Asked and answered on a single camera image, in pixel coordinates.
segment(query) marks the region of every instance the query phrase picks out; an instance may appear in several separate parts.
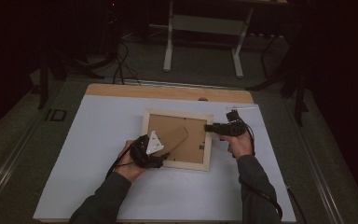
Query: gray floor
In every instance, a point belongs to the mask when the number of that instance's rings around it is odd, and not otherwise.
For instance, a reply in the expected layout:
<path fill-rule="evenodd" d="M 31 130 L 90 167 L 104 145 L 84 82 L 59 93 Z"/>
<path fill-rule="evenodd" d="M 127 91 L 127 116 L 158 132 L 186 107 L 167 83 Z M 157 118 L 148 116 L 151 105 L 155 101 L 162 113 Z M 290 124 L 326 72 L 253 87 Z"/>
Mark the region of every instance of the gray floor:
<path fill-rule="evenodd" d="M 244 89 L 266 79 L 259 61 L 260 52 L 268 43 L 263 37 L 250 36 L 245 40 L 241 53 L 245 78 L 237 79 L 225 45 L 191 48 L 186 45 L 188 36 L 178 36 L 170 73 L 162 71 L 165 46 L 161 36 L 154 36 L 149 42 L 124 41 L 129 48 L 126 63 L 137 71 L 142 85 L 174 83 Z M 190 42 L 194 43 L 194 37 L 191 38 Z M 201 45 L 206 42 L 205 38 L 197 41 Z M 272 46 L 266 58 L 268 70 L 279 63 L 286 50 L 283 40 Z M 125 52 L 121 46 L 122 57 Z M 13 150 L 22 149 L 18 162 L 13 164 L 15 169 L 7 172 L 7 183 L 0 189 L 0 223 L 39 223 L 32 219 L 34 210 L 82 96 L 90 83 L 111 83 L 116 67 L 113 64 L 99 69 L 98 74 L 106 76 L 104 80 L 90 79 L 76 72 L 64 82 L 51 80 L 50 98 L 44 110 L 36 109 L 37 95 L 27 94 L 0 120 L 0 167 Z M 124 77 L 131 76 L 128 70 L 123 71 Z M 125 82 L 136 84 L 130 79 Z M 298 127 L 293 118 L 294 99 L 280 96 L 281 85 L 252 95 L 260 105 L 284 180 L 291 186 L 308 223 L 358 223 L 358 188 L 311 93 L 307 91 L 305 97 L 309 112 L 303 113 L 304 127 Z M 63 122 L 45 121 L 49 109 L 66 110 L 67 118 Z M 304 223 L 292 203 L 297 223 Z"/>

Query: black tool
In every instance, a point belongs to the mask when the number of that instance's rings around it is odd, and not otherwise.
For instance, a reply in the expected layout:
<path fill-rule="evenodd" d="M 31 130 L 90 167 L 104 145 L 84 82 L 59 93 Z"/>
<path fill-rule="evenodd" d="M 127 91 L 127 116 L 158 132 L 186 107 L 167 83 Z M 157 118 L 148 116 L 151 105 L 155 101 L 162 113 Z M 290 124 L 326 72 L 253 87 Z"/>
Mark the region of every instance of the black tool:
<path fill-rule="evenodd" d="M 246 132 L 251 136 L 251 144 L 253 155 L 255 155 L 255 137 L 251 127 L 243 121 L 238 111 L 233 109 L 226 113 L 228 123 L 205 124 L 205 132 L 217 133 L 220 135 L 228 135 L 238 137 Z"/>
<path fill-rule="evenodd" d="M 153 154 L 159 150 L 162 150 L 164 146 L 159 142 L 157 136 L 154 132 L 151 133 L 152 139 L 147 136 L 147 134 L 138 137 L 132 144 L 119 156 L 113 165 L 110 167 L 106 174 L 106 178 L 115 170 L 116 167 L 121 165 L 121 159 L 124 155 L 130 152 L 130 156 L 137 166 L 141 168 L 159 168 L 163 165 L 163 161 L 168 158 L 170 153 L 166 153 L 162 156 L 156 157 Z"/>

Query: white board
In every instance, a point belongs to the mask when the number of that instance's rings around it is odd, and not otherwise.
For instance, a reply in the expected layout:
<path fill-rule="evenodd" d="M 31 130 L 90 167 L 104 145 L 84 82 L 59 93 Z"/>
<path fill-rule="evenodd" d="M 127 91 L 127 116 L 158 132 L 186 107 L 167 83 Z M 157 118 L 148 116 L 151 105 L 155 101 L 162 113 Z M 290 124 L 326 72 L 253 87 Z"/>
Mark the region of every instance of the white board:
<path fill-rule="evenodd" d="M 213 114 L 227 123 L 227 107 L 247 104 L 86 95 L 44 188 L 34 218 L 69 219 L 103 182 L 125 141 L 140 136 L 147 107 Z M 295 222 L 282 174 L 257 105 L 239 110 L 255 134 L 256 157 L 274 186 L 282 221 Z M 132 184 L 117 220 L 240 221 L 241 191 L 235 159 L 215 134 L 210 171 L 150 169 Z"/>

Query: person's left hand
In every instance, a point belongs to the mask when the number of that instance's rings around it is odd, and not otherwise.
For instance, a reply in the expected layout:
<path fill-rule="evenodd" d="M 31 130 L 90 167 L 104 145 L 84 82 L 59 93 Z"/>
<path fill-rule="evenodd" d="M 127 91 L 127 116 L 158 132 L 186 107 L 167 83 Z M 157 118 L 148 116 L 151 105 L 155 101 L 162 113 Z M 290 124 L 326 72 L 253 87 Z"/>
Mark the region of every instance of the person's left hand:
<path fill-rule="evenodd" d="M 120 157 L 124 151 L 132 144 L 133 140 L 127 140 L 126 146 L 124 146 L 123 150 L 118 154 Z M 141 168 L 137 166 L 135 163 L 133 163 L 133 160 L 130 156 L 130 152 L 128 151 L 123 158 L 121 158 L 121 161 L 118 163 L 116 169 L 114 172 L 123 175 L 126 177 L 131 183 L 135 181 L 135 179 L 141 175 L 146 169 Z"/>

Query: hand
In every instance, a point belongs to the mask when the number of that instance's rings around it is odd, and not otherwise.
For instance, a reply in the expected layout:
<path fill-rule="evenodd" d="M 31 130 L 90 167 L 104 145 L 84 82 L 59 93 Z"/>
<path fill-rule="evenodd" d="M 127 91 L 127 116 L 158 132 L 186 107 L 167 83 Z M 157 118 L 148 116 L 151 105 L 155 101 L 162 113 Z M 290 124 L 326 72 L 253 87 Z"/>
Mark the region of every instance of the hand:
<path fill-rule="evenodd" d="M 220 134 L 217 136 L 220 140 L 228 141 L 227 151 L 232 153 L 237 160 L 244 155 L 253 155 L 251 136 L 248 132 L 243 133 L 238 137 Z"/>
<path fill-rule="evenodd" d="M 126 146 L 123 147 L 123 150 L 118 154 L 119 157 L 124 153 L 124 151 L 132 144 L 132 140 L 128 140 L 126 142 Z M 141 175 L 146 169 L 141 168 L 137 166 L 135 163 L 133 163 L 133 160 L 130 156 L 130 152 L 128 151 L 123 158 L 121 158 L 121 161 L 118 163 L 117 168 L 114 172 L 123 175 L 126 177 L 131 183 L 135 181 L 135 179 Z"/>

